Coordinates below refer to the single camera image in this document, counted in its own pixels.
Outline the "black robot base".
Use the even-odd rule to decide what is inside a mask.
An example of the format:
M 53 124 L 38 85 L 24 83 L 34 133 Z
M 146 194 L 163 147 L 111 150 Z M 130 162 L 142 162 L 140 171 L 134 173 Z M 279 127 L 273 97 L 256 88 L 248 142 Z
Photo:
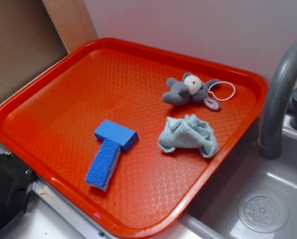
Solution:
M 0 234 L 25 214 L 34 178 L 15 154 L 0 154 Z

